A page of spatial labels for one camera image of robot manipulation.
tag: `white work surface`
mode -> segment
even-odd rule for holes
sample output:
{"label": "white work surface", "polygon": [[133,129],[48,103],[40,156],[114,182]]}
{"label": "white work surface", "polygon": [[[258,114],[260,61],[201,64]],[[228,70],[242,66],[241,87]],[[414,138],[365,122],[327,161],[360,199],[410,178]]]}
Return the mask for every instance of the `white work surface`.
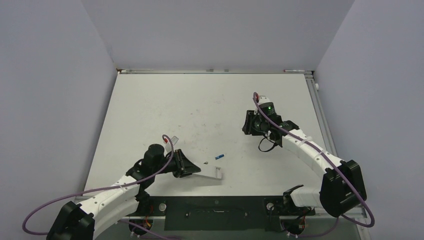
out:
{"label": "white work surface", "polygon": [[299,184],[320,188],[318,176],[289,151],[260,152],[262,137],[242,132],[255,91],[325,147],[303,74],[119,74],[85,189],[112,185],[149,145],[163,143],[162,134],[177,136],[175,148],[200,168],[204,162],[221,167],[223,178],[160,174],[146,190],[151,196],[268,196]]}

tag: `purple cable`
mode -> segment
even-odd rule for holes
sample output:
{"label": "purple cable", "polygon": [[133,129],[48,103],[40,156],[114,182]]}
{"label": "purple cable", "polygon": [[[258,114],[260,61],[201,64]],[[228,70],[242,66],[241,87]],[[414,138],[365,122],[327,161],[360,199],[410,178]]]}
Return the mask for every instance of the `purple cable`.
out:
{"label": "purple cable", "polygon": [[136,223],[130,222],[129,220],[126,220],[126,219],[121,219],[118,222],[123,223],[123,224],[129,224],[131,226],[134,226],[134,228],[139,228],[139,229],[145,231],[148,234],[151,234],[151,235],[155,235],[156,236],[156,237],[154,237],[154,236],[141,236],[142,239],[181,240],[181,237],[179,237],[179,236],[161,236],[161,235],[157,234],[156,232],[152,232],[152,231],[150,231],[150,230],[142,227],[141,225],[138,225]]}
{"label": "purple cable", "polygon": [[[322,237],[324,235],[329,234],[334,229],[336,229],[338,223],[339,223],[339,217],[337,217],[335,219],[334,225],[330,229],[328,229],[327,231],[325,231],[325,232],[322,232],[322,233],[319,233],[319,234],[310,234],[310,235],[297,235],[297,237],[298,238],[318,238],[318,237]],[[289,234],[290,234],[290,236],[296,237],[296,234],[293,234],[293,233],[290,233],[290,232],[289,232]]]}
{"label": "purple cable", "polygon": [[127,183],[127,184],[123,184],[123,185],[116,185],[116,186],[106,186],[106,187],[100,187],[100,188],[95,188],[95,189],[90,189],[90,190],[86,190],[86,191],[81,191],[81,192],[78,192],[78,193],[73,193],[73,194],[69,194],[69,195],[66,195],[66,196],[62,196],[62,197],[58,197],[58,198],[56,198],[56,199],[53,199],[53,200],[51,200],[51,201],[48,201],[48,202],[46,202],[46,203],[44,203],[43,205],[41,205],[41,206],[39,206],[39,207],[37,207],[36,209],[34,209],[32,212],[30,212],[29,214],[28,214],[28,216],[26,216],[25,217],[25,219],[23,220],[23,222],[22,222],[22,230],[25,232],[25,233],[27,233],[27,234],[31,234],[31,235],[47,235],[48,234],[48,232],[37,232],[37,231],[31,231],[31,230],[29,230],[28,228],[27,228],[27,222],[28,222],[28,220],[36,213],[36,212],[38,212],[38,211],[40,211],[41,209],[43,209],[43,208],[45,208],[45,207],[47,207],[47,206],[49,206],[50,204],[54,204],[54,203],[56,203],[56,202],[59,202],[59,201],[61,201],[61,200],[64,200],[64,199],[68,199],[68,198],[72,198],[72,197],[76,197],[76,196],[80,196],[80,195],[83,195],[83,194],[88,194],[88,193],[92,193],[92,192],[98,192],[98,191],[105,191],[105,190],[111,190],[111,189],[119,189],[119,188],[125,188],[125,187],[128,187],[128,186],[131,186],[131,185],[135,185],[135,184],[139,184],[139,183],[142,183],[142,182],[144,182],[144,181],[147,181],[147,180],[149,180],[149,179],[151,179],[151,178],[153,178],[154,176],[156,176],[156,175],[158,175],[158,174],[160,174],[167,166],[168,166],[168,164],[170,164],[170,162],[171,162],[171,160],[172,160],[172,158],[173,158],[173,156],[174,156],[174,145],[173,145],[173,143],[172,143],[172,141],[171,141],[171,139],[170,139],[170,137],[169,136],[167,136],[167,135],[165,135],[165,134],[163,134],[162,135],[162,138],[164,139],[164,138],[166,138],[166,139],[168,139],[168,141],[169,141],[169,144],[171,145],[171,155],[169,156],[169,160],[166,162],[166,164],[161,168],[161,169],[159,169],[159,171],[157,171],[157,172],[155,172],[154,174],[152,174],[152,175],[150,175],[150,176],[148,176],[148,177],[146,177],[146,178],[143,178],[143,179],[140,179],[140,180],[138,180],[138,181],[134,181],[134,182],[130,182],[130,183]]}
{"label": "purple cable", "polygon": [[[275,122],[273,122],[265,113],[264,111],[262,111],[262,109],[259,107],[259,104],[256,102],[256,99],[258,98],[258,93],[254,92],[253,93],[253,102],[256,105],[257,110],[260,112],[260,114],[272,125],[274,125],[274,127],[276,127],[277,129],[279,129],[280,131],[282,131],[283,133],[286,133],[290,136],[292,136],[293,138],[299,140],[299,141],[303,141],[304,139],[302,139],[301,137],[285,130],[284,128],[280,127],[278,124],[276,124]],[[313,149],[315,149],[318,153],[321,152],[321,150],[315,146],[314,144],[310,143],[309,141],[305,141],[305,143],[309,146],[311,146]],[[336,167],[336,165],[330,160],[330,158],[328,158],[324,153],[321,153],[321,156],[331,165],[331,167],[340,175],[340,177],[344,180],[344,182],[349,186],[349,188],[352,190],[352,192],[355,194],[355,196],[358,198],[360,204],[365,208],[365,210],[368,212],[369,214],[369,218],[371,219],[371,222],[369,224],[365,224],[359,221],[356,221],[355,219],[352,219],[344,214],[342,214],[341,216],[349,221],[351,221],[354,224],[357,224],[359,226],[362,227],[366,227],[366,228],[371,228],[374,226],[374,224],[376,223],[376,220],[374,219],[374,215],[371,212],[370,208],[368,207],[368,205],[365,203],[364,199],[361,197],[361,195],[359,194],[359,192],[355,189],[355,187],[352,185],[352,183],[348,180],[348,178],[342,173],[342,171],[340,171],[340,169],[338,169]]]}

